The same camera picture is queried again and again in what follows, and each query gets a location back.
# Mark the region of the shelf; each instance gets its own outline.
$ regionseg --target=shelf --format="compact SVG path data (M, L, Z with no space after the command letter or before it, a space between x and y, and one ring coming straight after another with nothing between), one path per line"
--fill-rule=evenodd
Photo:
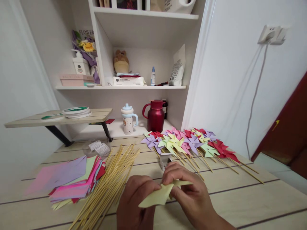
M185 89L186 86L56 86L57 90L67 89Z
M134 132L131 135L125 135L123 131L122 118L117 118L111 124L108 125L108 130L111 137L123 137L123 136L140 136L147 131L147 120L139 120L138 126L133 127ZM172 129L172 125L164 120L163 131L166 129ZM84 130L77 134L72 140L83 141L88 139L97 139L106 137L101 125L88 125Z
M198 15L94 7L113 47L168 49L196 25Z

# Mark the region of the water bottle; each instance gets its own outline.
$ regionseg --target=water bottle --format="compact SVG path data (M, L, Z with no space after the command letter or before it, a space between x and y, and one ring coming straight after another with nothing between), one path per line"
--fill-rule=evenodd
M126 135L131 135L133 132L133 126L138 125L138 116L134 114L132 106L129 106L128 103L121 109L122 117L123 117L123 124L124 124L124 133ZM132 117L135 117L136 123L133 124Z

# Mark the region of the hand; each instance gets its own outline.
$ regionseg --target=hand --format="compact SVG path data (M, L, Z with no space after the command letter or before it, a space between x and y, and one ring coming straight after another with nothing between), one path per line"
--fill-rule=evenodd
M205 183L198 175L177 162L170 162L162 177L164 185L174 180L193 182L192 185L173 187L171 195L179 202L188 220L196 229L235 229L214 210Z
M131 176L116 211L117 229L153 229L155 206L143 209L138 205L160 188L149 176Z

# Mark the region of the wooden desk surface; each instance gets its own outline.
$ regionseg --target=wooden desk surface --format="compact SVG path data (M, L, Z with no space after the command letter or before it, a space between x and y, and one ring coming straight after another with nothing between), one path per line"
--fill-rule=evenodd
M51 110L44 113L39 113L30 117L26 117L20 120L8 122L5 125L6 128L17 127L36 127L36 126L55 126L55 125L70 125L70 124L84 124L93 122L104 122L108 119L113 109L90 109L92 114L88 117L79 119L63 118L56 121L43 121L42 117L55 113L61 113L61 110Z
M130 176L148 175L159 183L163 174L159 159L146 144L140 143L143 138L114 138L111 146L116 152L121 144L127 148L129 144L136 143L135 149L140 148L141 153L134 162ZM69 147L59 148L30 175L25 176L14 190L0 198L0 229L64 230L70 227L84 205L84 200L53 211L48 192L28 196L23 196L23 193L42 167L83 156L83 144L76 142ZM195 158L217 213L239 229L307 229L307 196L246 158L240 155L237 157L257 170L259 174L256 176L265 184L259 183L227 159L224 160L239 175L222 163L208 159L212 173L201 158ZM194 172L189 164L186 167ZM116 229L116 209L116 205L111 207L100 229ZM165 206L156 207L154 228L177 230L191 229L192 226L178 202L168 201Z

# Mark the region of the power cord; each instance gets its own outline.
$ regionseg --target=power cord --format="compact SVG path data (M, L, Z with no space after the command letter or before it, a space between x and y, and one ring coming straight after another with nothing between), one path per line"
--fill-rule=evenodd
M248 153L248 159L249 160L250 160L250 153L249 153L249 147L248 147L247 139L248 139L248 132L249 132L249 127L250 127L250 121L252 119L253 107L254 107L255 99L256 99L256 96L257 96L260 80L261 80L263 69L264 69L264 65L265 65L266 53L268 51L268 47L269 47L270 41L274 37L274 35L275 35L274 31L270 32L267 35L266 40L265 40L266 41L266 46L265 46L265 51L264 51L263 63L262 63L260 75L259 75L259 78L258 78L258 82L257 82L257 85L256 85L256 90L255 90L255 94L254 94L254 97L253 97L252 105L251 105L251 108L250 108L250 115L249 115L249 119L248 119L247 130L246 130L246 138L245 138L245 143L246 143L246 148L247 148L247 153Z

